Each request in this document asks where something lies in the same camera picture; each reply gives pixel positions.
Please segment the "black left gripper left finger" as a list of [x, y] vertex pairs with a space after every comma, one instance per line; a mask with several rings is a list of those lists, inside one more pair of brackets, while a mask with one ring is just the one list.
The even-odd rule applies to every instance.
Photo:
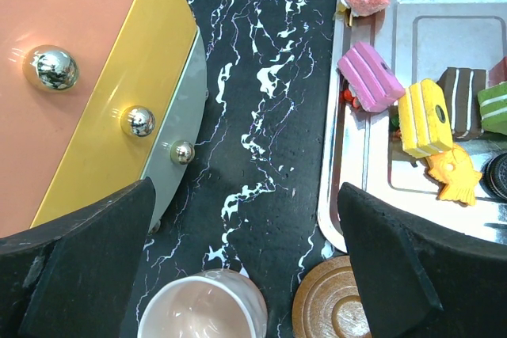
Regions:
[[1, 239], [3, 337], [118, 337], [151, 228], [150, 178]]

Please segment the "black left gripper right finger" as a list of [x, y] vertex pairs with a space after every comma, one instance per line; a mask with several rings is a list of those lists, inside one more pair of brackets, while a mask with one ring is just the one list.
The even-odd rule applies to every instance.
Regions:
[[506, 247], [450, 230], [344, 183], [337, 196], [374, 337], [504, 337]]

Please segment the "red white strawberry cake slice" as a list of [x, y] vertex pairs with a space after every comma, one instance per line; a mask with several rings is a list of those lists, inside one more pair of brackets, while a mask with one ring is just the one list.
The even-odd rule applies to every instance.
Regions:
[[507, 57], [504, 56], [487, 74], [487, 87], [494, 87], [507, 81]]

